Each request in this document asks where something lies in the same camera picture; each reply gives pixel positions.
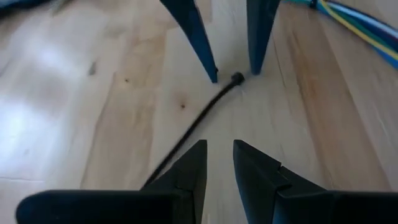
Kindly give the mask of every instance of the black cable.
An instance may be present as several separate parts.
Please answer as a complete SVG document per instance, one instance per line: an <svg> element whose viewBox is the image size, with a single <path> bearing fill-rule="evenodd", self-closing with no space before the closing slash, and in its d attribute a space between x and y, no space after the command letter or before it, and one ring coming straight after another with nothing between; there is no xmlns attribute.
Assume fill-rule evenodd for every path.
<svg viewBox="0 0 398 224"><path fill-rule="evenodd" d="M189 138L189 136L192 134L192 132L196 129L196 127L200 124L200 122L206 117L206 115L209 113L209 111L214 107L214 105L217 103L218 100L220 100L225 94L227 94L230 90L232 90L234 87L242 84L244 82L244 77L242 73L235 73L231 77L232 81L226 85L203 109L199 116L194 120L194 122L191 124L191 126L187 129L185 134L181 137L181 139L176 143L176 145L173 147L173 149L167 154L167 156L163 159L163 161L156 167L156 169L153 171L153 173L149 176L149 178L145 181L144 186L141 188L143 189L144 187L148 186L150 183L152 183L156 177L162 172L164 167L171 161L173 156L178 152L178 150L181 148L181 146L185 143L185 141Z"/></svg>

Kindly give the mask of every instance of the blue plastic part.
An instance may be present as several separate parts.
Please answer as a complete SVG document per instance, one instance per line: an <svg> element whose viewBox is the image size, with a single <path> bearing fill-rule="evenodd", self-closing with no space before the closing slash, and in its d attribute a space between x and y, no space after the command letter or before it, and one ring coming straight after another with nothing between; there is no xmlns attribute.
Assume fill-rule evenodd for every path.
<svg viewBox="0 0 398 224"><path fill-rule="evenodd" d="M191 46L212 83L217 82L217 68L206 35L205 26L194 0L160 0L187 35Z"/></svg>
<svg viewBox="0 0 398 224"><path fill-rule="evenodd" d="M251 72L258 75L280 0L247 0L248 41Z"/></svg>

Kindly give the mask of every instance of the wooden floor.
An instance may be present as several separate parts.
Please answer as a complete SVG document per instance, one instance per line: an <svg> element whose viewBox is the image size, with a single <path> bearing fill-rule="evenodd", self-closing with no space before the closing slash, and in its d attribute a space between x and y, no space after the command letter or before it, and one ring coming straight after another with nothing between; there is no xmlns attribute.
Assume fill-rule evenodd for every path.
<svg viewBox="0 0 398 224"><path fill-rule="evenodd" d="M396 0L344 0L398 27ZM156 0L76 0L0 23L0 223L45 189L139 189L235 71L246 2L197 0L220 84ZM398 72L325 16L282 3L262 74L216 106L203 223L246 223L242 139L328 189L398 190Z"/></svg>

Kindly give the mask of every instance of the yellow wire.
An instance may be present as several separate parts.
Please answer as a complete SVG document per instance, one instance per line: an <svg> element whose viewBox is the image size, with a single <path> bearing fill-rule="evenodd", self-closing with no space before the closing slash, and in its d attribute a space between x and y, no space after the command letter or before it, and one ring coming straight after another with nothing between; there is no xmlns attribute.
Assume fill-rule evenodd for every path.
<svg viewBox="0 0 398 224"><path fill-rule="evenodd" d="M338 22L342 23L345 27L347 27L349 30L354 32L356 35L358 35L360 38L364 39L366 42L369 44L375 46L379 50L383 51L384 53L388 54L395 60L398 60L398 54L397 52L394 52L391 49L388 49L387 47L379 44L377 41L374 39L370 38L368 35L364 34L362 31L358 30L355 26L351 25L349 22L341 18L337 13L335 13L324 0L319 0L321 5L325 8L326 12L329 13L334 19L336 19Z"/></svg>

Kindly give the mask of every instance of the cable plug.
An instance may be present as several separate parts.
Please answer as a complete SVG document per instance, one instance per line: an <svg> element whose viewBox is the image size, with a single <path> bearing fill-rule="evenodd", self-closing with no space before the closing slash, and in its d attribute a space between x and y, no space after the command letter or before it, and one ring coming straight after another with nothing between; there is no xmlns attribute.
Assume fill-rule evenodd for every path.
<svg viewBox="0 0 398 224"><path fill-rule="evenodd" d="M236 72L231 76L232 82L234 85L241 85L245 79L242 73Z"/></svg>

